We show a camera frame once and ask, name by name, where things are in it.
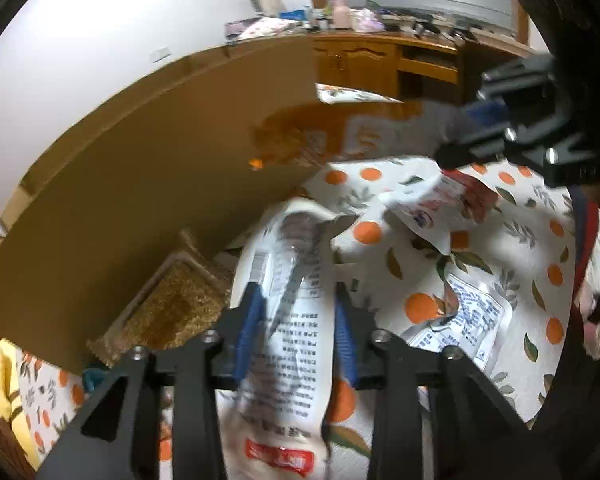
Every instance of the brown cardboard panel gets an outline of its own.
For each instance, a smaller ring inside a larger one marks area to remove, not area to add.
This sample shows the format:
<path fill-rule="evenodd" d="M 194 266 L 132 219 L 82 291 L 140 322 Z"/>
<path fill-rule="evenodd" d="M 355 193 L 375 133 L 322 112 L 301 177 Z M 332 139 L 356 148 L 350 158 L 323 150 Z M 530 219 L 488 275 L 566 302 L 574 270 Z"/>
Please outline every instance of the brown cardboard panel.
<path fill-rule="evenodd" d="M 227 57 L 224 46 L 196 52 L 161 67 L 123 89 L 62 134 L 29 168 L 22 185 L 34 196 L 65 163 L 104 129 L 186 76 L 224 62 Z"/>
<path fill-rule="evenodd" d="M 73 372 L 190 226 L 223 247 L 314 170 L 252 171 L 251 129 L 314 102 L 305 38 L 203 70 L 109 127 L 75 155 L 0 245 L 0 334 Z"/>

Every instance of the pink object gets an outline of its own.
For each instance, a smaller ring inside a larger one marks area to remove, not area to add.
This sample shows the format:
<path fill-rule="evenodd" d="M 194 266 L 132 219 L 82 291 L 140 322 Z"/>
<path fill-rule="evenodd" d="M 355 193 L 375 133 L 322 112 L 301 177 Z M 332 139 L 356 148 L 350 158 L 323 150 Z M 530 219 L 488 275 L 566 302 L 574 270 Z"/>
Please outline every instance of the pink object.
<path fill-rule="evenodd" d="M 351 28 L 351 16 L 345 0 L 333 0 L 333 26 Z"/>

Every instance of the wooden cabinet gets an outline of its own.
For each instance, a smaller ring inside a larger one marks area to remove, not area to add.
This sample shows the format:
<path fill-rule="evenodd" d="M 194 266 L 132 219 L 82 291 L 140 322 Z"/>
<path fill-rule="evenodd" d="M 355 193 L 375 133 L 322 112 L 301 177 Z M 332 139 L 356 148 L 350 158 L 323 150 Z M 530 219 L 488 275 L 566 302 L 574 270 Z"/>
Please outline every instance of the wooden cabinet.
<path fill-rule="evenodd" d="M 391 43 L 315 40 L 318 82 L 397 97 L 396 49 Z"/>

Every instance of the yellow object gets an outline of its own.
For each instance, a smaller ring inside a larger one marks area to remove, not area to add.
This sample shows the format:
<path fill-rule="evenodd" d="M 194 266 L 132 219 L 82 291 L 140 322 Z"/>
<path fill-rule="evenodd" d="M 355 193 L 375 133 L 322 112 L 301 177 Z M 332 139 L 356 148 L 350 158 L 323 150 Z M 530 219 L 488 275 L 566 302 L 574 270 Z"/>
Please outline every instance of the yellow object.
<path fill-rule="evenodd" d="M 16 347 L 7 339 L 0 340 L 0 418 L 10 424 L 27 462 L 37 470 L 40 465 L 38 452 L 22 411 L 16 370 Z"/>

